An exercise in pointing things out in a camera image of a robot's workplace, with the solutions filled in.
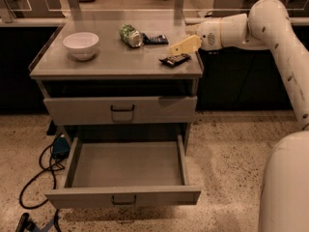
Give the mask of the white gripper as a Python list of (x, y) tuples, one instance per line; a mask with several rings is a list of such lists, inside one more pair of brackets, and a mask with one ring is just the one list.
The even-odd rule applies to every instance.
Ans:
[(222, 48), (221, 19), (219, 17), (208, 18), (199, 25), (186, 25), (185, 33), (192, 36), (172, 45), (170, 47), (170, 52), (173, 55), (194, 53), (200, 47), (206, 51), (219, 50)]

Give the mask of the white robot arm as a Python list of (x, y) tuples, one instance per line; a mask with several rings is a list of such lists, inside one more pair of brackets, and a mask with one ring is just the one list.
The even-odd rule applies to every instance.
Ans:
[(309, 52), (285, 5), (259, 0), (247, 14), (194, 22), (185, 32), (171, 47), (175, 55), (229, 46), (271, 52), (300, 131), (282, 138), (267, 160), (258, 232), (309, 232)]

